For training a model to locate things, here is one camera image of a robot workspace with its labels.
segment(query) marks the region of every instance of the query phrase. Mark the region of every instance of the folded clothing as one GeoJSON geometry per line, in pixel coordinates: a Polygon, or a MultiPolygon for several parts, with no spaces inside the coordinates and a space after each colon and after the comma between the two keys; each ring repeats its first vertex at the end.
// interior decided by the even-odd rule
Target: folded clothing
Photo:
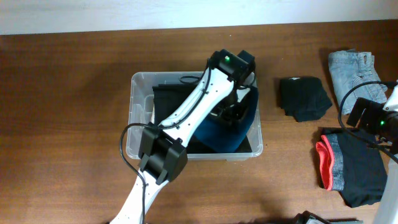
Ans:
{"type": "MultiPolygon", "coordinates": [[[[374,56],[371,52],[356,52],[342,50],[329,55],[329,71],[335,89],[337,102],[340,105],[345,94],[350,89],[364,82],[380,81],[379,75],[374,69],[374,56]]],[[[343,106],[343,114],[351,113],[356,99],[359,97],[378,103],[387,101],[385,85],[365,85],[350,94],[343,106]]]]}
{"type": "Polygon", "coordinates": [[[318,120],[332,106],[316,77],[282,79],[280,97],[286,116],[293,116],[297,122],[318,120]]]}
{"type": "MultiPolygon", "coordinates": [[[[154,91],[155,124],[170,116],[195,89],[195,85],[159,85],[154,91]]],[[[207,116],[197,127],[187,153],[252,152],[246,136],[256,114],[258,90],[248,93],[248,112],[242,122],[225,127],[207,116]]]]}
{"type": "MultiPolygon", "coordinates": [[[[360,130],[355,134],[376,142],[373,135],[360,130]]],[[[340,191],[351,208],[380,202],[387,173],[380,153],[342,129],[326,128],[316,144],[320,173],[327,190],[340,191]]]]}

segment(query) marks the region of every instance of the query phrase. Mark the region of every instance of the storage box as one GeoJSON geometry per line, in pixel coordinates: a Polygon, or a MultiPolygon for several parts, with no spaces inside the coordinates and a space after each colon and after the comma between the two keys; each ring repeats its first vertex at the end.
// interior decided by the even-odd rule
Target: storage box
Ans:
{"type": "MultiPolygon", "coordinates": [[[[181,84],[178,80],[185,75],[200,77],[203,72],[138,72],[132,76],[129,124],[150,122],[154,108],[153,86],[159,84],[181,84]]],[[[141,143],[142,127],[132,127],[127,132],[126,152],[132,159],[138,158],[139,145],[141,143]]],[[[188,159],[226,159],[227,161],[243,161],[262,153],[262,134],[260,112],[257,104],[256,116],[247,135],[252,152],[245,153],[212,153],[212,154],[188,154],[188,159]]]]}

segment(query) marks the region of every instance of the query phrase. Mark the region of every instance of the denim waistband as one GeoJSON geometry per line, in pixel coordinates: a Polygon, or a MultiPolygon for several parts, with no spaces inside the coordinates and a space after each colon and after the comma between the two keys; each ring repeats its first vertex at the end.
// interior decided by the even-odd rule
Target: denim waistband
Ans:
{"type": "Polygon", "coordinates": [[[356,64],[359,70],[369,70],[374,67],[374,56],[371,52],[342,50],[331,53],[329,55],[329,63],[356,64]]]}

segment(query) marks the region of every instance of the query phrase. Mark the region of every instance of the jeans pocket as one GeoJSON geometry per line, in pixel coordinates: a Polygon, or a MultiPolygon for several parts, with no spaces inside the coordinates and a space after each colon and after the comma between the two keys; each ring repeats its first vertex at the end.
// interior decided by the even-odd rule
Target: jeans pocket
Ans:
{"type": "MultiPolygon", "coordinates": [[[[366,72],[358,72],[357,77],[354,78],[353,81],[353,87],[365,83],[365,82],[371,82],[371,81],[378,81],[372,71],[366,71],[366,72]]],[[[383,89],[379,84],[369,84],[365,85],[362,87],[359,87],[354,91],[355,98],[365,98],[368,100],[380,102],[383,100],[383,97],[385,98],[385,94],[383,89]]]]}

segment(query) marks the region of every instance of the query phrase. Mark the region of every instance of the black cloth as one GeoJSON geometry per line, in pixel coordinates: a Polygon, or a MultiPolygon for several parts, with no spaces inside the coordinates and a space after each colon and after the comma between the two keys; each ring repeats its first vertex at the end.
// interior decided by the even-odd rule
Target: black cloth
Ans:
{"type": "MultiPolygon", "coordinates": [[[[159,85],[153,86],[155,125],[169,117],[188,98],[195,89],[195,85],[159,85]]],[[[248,137],[245,137],[235,153],[252,152],[248,137]]],[[[188,154],[216,153],[215,150],[206,146],[195,136],[192,136],[187,146],[188,154]]]]}
{"type": "MultiPolygon", "coordinates": [[[[376,142],[372,134],[353,129],[356,135],[376,142]]],[[[380,202],[387,184],[387,173],[380,152],[340,128],[326,128],[323,134],[336,134],[343,155],[344,189],[340,192],[347,206],[355,208],[380,202]]]]}
{"type": "Polygon", "coordinates": [[[316,77],[281,79],[280,96],[285,115],[293,116],[297,122],[318,120],[332,106],[316,77]]]}

